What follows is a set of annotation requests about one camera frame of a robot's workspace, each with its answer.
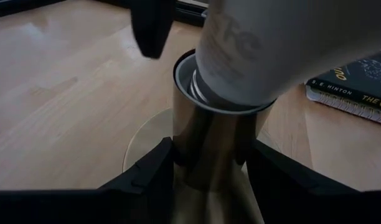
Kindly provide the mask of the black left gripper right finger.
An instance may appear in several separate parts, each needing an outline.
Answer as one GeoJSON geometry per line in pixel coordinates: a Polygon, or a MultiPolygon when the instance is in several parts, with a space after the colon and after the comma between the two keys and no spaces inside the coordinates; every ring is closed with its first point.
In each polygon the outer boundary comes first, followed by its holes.
{"type": "Polygon", "coordinates": [[[381,190],[359,191],[255,141],[248,178],[265,224],[381,224],[381,190]]]}

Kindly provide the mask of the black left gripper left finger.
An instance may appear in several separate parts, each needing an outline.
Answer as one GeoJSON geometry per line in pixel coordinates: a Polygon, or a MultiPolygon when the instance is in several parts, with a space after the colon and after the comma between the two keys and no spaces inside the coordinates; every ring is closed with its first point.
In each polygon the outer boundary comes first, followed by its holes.
{"type": "Polygon", "coordinates": [[[0,224],[169,224],[172,139],[97,189],[0,190],[0,224]]]}

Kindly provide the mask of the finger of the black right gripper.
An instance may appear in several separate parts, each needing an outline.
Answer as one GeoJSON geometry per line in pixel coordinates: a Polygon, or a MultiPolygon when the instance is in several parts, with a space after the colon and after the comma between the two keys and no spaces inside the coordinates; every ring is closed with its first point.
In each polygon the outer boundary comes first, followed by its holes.
{"type": "Polygon", "coordinates": [[[176,0],[132,0],[131,25],[143,56],[159,59],[174,20],[176,0]]]}

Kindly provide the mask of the round lamp socket base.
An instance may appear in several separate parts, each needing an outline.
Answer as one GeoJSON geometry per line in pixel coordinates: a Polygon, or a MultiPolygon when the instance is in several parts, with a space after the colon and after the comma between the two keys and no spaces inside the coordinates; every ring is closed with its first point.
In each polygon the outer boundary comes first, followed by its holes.
{"type": "Polygon", "coordinates": [[[164,137],[174,143],[174,199],[169,224],[264,224],[247,175],[242,149],[277,144],[263,129],[271,106],[248,111],[209,107],[191,94],[195,52],[173,70],[173,105],[146,121],[123,159],[129,169],[164,137]]]}

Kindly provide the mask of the white lightbulb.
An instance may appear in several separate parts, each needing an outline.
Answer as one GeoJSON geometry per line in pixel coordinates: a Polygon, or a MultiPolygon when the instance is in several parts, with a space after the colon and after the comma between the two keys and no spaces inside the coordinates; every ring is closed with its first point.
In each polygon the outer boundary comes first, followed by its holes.
{"type": "Polygon", "coordinates": [[[226,110],[381,50],[381,0],[209,0],[190,90],[226,110]]]}

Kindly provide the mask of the white spiral notebook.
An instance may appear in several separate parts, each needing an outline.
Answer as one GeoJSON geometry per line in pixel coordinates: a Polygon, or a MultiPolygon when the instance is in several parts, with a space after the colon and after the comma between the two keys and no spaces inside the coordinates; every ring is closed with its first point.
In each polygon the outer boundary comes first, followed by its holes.
{"type": "Polygon", "coordinates": [[[361,118],[369,119],[381,124],[381,110],[366,106],[354,101],[315,90],[306,85],[306,97],[314,102],[330,106],[332,108],[356,115],[361,118]]]}

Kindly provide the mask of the black paperback book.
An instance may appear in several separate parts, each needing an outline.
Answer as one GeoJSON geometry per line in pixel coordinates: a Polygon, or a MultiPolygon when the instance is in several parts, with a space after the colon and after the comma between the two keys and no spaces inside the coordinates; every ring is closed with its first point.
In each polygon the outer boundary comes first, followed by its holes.
{"type": "Polygon", "coordinates": [[[381,53],[334,68],[306,84],[381,110],[381,53]]]}

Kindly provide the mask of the black aluminium frame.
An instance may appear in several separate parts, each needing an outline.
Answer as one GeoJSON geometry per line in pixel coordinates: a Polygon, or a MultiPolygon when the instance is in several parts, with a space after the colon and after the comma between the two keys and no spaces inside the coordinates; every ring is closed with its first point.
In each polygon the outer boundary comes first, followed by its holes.
{"type": "MultiPolygon", "coordinates": [[[[0,0],[0,17],[66,0],[0,0]]],[[[94,0],[129,9],[132,0],[94,0]]],[[[209,0],[177,0],[174,20],[196,27],[204,25],[209,0]]]]}

